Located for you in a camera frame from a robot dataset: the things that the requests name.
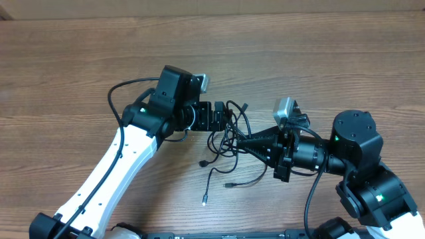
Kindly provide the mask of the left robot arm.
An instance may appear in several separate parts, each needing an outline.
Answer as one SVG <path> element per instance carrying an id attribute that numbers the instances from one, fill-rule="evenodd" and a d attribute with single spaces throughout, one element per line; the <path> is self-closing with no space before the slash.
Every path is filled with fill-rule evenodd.
<path id="1" fill-rule="evenodd" d="M 176 131 L 222 131 L 230 115 L 223 102 L 202 102 L 208 77 L 166 65 L 157 85 L 117 115 L 109 149 L 76 193 L 54 216 L 38 213 L 30 238 L 103 238 L 120 199 L 137 175 Z"/>

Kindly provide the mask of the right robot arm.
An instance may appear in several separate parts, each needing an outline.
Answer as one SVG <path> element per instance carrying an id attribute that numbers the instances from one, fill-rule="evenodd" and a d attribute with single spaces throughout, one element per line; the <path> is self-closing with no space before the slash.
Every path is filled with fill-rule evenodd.
<path id="1" fill-rule="evenodd" d="M 404 183 L 381 161 L 383 138 L 369 112 L 347 110 L 335 116 L 331 137 L 310 129 L 306 114 L 295 111 L 276 127 L 252 134 L 239 148 L 273 168 L 288 182 L 295 168 L 317 180 L 342 176 L 335 187 L 347 213 L 373 238 L 423 238 L 423 219 Z"/>

